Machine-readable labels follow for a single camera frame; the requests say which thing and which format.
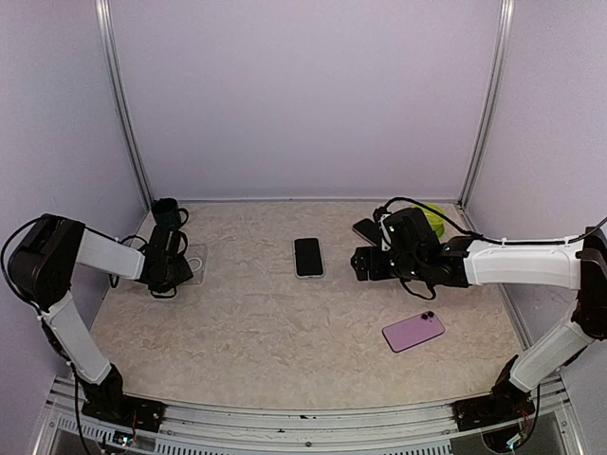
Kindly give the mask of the clear case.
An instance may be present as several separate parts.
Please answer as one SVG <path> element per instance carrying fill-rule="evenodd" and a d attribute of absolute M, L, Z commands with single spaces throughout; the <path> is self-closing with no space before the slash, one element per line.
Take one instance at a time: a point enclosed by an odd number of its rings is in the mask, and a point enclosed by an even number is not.
<path fill-rule="evenodd" d="M 184 286 L 201 285 L 207 268 L 208 246 L 205 244 L 190 245 L 186 251 L 185 259 L 193 272 L 193 276 L 184 283 Z"/>

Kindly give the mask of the purple-edged black-screen phone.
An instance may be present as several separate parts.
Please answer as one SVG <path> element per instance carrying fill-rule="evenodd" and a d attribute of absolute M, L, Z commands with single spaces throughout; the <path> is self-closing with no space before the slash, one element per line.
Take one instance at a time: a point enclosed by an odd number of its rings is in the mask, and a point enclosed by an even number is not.
<path fill-rule="evenodd" d="M 382 234 L 373 220 L 362 219 L 352 226 L 352 230 L 372 246 L 381 246 Z"/>

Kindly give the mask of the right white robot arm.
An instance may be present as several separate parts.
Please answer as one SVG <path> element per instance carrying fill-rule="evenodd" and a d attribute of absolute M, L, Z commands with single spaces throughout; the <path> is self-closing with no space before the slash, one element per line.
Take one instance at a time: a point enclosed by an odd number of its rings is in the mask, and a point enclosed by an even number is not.
<path fill-rule="evenodd" d="M 468 288 L 493 283 L 537 284 L 576 291 L 571 316 L 544 334 L 505 369 L 485 401 L 487 415 L 504 421 L 540 382 L 597 340 L 606 338 L 606 236 L 601 226 L 552 240 L 493 240 L 461 229 L 446 243 L 420 208 L 374 212 L 377 246 L 355 250 L 359 281 L 422 282 Z"/>

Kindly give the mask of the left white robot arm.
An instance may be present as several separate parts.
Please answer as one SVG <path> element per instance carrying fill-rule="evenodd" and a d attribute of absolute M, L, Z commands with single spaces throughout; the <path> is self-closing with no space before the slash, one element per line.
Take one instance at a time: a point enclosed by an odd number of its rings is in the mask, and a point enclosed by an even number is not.
<path fill-rule="evenodd" d="M 76 375 L 99 386 L 112 365 L 96 345 L 72 295 L 77 266 L 144 285 L 156 299 L 171 299 L 193 278 L 189 240 L 156 226 L 131 247 L 86 224 L 46 213 L 17 228 L 1 248 L 2 275 L 13 294 L 36 313 L 49 342 Z"/>

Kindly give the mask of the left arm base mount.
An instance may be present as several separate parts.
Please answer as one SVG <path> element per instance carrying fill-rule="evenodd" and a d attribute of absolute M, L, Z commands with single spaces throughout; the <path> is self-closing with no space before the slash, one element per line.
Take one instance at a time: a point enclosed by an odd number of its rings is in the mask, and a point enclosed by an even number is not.
<path fill-rule="evenodd" d="M 100 421 L 158 433 L 166 405 L 160 401 L 135 397 L 123 392 L 123 379 L 114 364 L 100 384 L 79 379 L 85 402 L 83 414 Z"/>

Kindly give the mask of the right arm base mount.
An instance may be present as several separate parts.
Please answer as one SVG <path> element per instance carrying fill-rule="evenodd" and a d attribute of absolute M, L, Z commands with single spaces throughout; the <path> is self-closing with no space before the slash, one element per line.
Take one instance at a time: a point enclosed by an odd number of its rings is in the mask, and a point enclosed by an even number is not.
<path fill-rule="evenodd" d="M 459 431 L 497 425 L 536 411 L 530 391 L 522 391 L 510 382 L 514 355 L 501 370 L 489 394 L 455 401 L 452 405 Z"/>

